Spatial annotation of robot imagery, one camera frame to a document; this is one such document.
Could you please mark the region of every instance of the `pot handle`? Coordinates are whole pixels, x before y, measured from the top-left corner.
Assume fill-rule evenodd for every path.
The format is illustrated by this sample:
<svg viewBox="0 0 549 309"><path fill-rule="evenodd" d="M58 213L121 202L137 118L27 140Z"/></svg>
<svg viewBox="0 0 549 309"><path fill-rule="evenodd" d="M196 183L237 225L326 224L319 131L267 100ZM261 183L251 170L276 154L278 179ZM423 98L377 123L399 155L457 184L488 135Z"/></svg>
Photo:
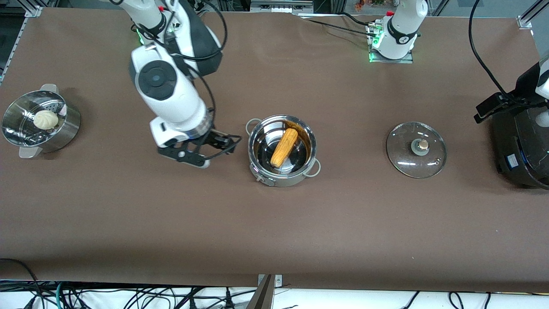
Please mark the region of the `pot handle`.
<svg viewBox="0 0 549 309"><path fill-rule="evenodd" d="M19 147L19 157L30 159L38 156L42 152L40 147Z"/></svg>
<svg viewBox="0 0 549 309"><path fill-rule="evenodd" d="M307 175L307 173L303 173L303 176L305 176L305 177L315 177L316 175L318 175L320 173L321 165L320 165L320 161L317 158L315 158L315 163L318 163L318 170L316 170L316 173L312 174L312 175Z"/></svg>
<svg viewBox="0 0 549 309"><path fill-rule="evenodd" d="M56 84L44 84L40 87L40 90L51 91L59 94L59 87Z"/></svg>
<svg viewBox="0 0 549 309"><path fill-rule="evenodd" d="M246 133L248 133L248 136L251 135L251 132L248 131L248 127L250 126L250 124L252 124L252 123L254 123L254 122L258 122L258 123L259 123L259 122L261 122L261 119L259 119L259 118L252 118L252 119L250 119L250 121L248 121L248 122L246 123Z"/></svg>

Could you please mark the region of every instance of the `white floor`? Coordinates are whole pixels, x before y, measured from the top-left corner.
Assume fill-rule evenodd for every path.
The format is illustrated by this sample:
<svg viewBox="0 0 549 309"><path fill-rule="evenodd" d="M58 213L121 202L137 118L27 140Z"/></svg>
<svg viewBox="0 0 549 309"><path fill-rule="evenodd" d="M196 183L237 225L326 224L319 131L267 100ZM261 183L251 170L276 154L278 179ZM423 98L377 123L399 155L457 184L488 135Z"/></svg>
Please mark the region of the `white floor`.
<svg viewBox="0 0 549 309"><path fill-rule="evenodd" d="M186 294L190 289L174 289L176 294ZM231 288L231 293L249 291L253 288ZM273 309L288 309L296 306L296 309L402 309L405 307L414 292L405 291L350 291L350 290L307 290L307 289L277 289L275 291ZM126 302L135 295L131 291L119 291L114 293L85 293L81 298L90 309L122 309ZM207 288L198 296L219 296L225 297L224 288ZM233 298L238 309L245 308L245 303L250 300L252 293ZM460 293L464 309L483 309L487 294L482 293ZM3 292L0 293L1 309L23 308L32 298L30 292ZM173 308L173 298L170 306L164 299L155 299L147 308L169 309ZM197 308L204 309L217 300L196 300ZM57 309L53 304L46 302L46 308ZM213 309L223 307L223 303L216 305ZM42 308L37 300L34 309ZM547 309L549 308L549 296L535 295L512 295L492 294L488 309ZM444 292L421 292L413 302L411 309L452 309L448 301L448 293Z"/></svg>

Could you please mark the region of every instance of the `brown paper tablecloth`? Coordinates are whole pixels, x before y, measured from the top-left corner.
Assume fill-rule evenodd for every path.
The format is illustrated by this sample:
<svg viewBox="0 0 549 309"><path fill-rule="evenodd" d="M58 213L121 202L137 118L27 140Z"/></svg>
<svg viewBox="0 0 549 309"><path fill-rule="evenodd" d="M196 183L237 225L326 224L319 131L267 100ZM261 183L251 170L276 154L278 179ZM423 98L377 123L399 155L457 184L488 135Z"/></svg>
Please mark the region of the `brown paper tablecloth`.
<svg viewBox="0 0 549 309"><path fill-rule="evenodd" d="M361 35L290 14L225 17L225 55L206 77L217 127L245 135L250 118L295 115L316 134L320 175L257 183L245 141L206 170L161 157L154 114L128 77L138 41L127 14L45 9L23 33L0 107L55 83L82 126L38 159L0 140L3 257L51 280L254 285L281 273L293 287L547 291L548 195L496 173L489 125L473 120L496 88L470 51L467 19L427 18L414 64L395 65L369 63ZM205 21L222 36L216 15ZM474 27L511 90L538 61L530 31L514 19ZM439 175L411 179L387 159L388 132L407 121L446 140ZM0 267L2 278L25 276Z"/></svg>

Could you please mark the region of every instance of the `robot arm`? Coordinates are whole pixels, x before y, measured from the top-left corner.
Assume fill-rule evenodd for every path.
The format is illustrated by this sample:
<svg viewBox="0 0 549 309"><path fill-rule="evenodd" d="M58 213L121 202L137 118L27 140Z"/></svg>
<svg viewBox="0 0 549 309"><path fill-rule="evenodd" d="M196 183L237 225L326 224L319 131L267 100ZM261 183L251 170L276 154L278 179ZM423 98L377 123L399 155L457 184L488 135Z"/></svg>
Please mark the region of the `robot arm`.
<svg viewBox="0 0 549 309"><path fill-rule="evenodd" d="M401 59L412 50L419 26L427 16L426 0L400 0L393 16L377 20L381 31L372 47L389 59Z"/></svg>
<svg viewBox="0 0 549 309"><path fill-rule="evenodd" d="M160 10L154 0L101 1L110 1L127 11L140 35L149 42L132 52L130 77L157 115L150 129L158 152L200 168L208 167L209 158L216 156L200 154L202 145L233 152L240 141L233 138L239 136L213 129L213 110L206 108L191 82L217 70L224 45L191 5L186 0L167 0L166 9ZM190 143L196 149L191 151Z"/></svg>
<svg viewBox="0 0 549 309"><path fill-rule="evenodd" d="M541 65L540 79L537 82L536 93L549 100L549 60ZM536 123L544 128L549 127L549 111L544 111L536 117Z"/></svg>

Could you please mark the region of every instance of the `stainless steel pot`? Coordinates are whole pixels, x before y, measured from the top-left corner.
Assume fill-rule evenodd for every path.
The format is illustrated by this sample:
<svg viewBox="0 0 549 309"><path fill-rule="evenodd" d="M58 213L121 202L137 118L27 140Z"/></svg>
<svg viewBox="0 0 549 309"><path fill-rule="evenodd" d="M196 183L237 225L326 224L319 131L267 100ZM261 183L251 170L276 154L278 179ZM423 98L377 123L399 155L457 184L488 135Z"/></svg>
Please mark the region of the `stainless steel pot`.
<svg viewBox="0 0 549 309"><path fill-rule="evenodd" d="M58 117L57 125L49 130L37 128L37 112L49 110ZM80 112L68 104L54 84L45 84L40 90L22 95L15 100L2 119L2 133L8 142L19 146L19 157L33 158L41 152L63 148L78 132Z"/></svg>
<svg viewBox="0 0 549 309"><path fill-rule="evenodd" d="M249 132L248 127L254 122L258 124ZM271 156L287 128L297 130L298 139L289 157L279 168L275 168L270 164ZM250 170L258 181L268 186L287 187L319 174L321 166L315 157L315 135L299 118L289 115L274 115L263 120L254 118L246 124L246 132L250 136ZM315 163L318 163L317 172L310 175L309 172Z"/></svg>

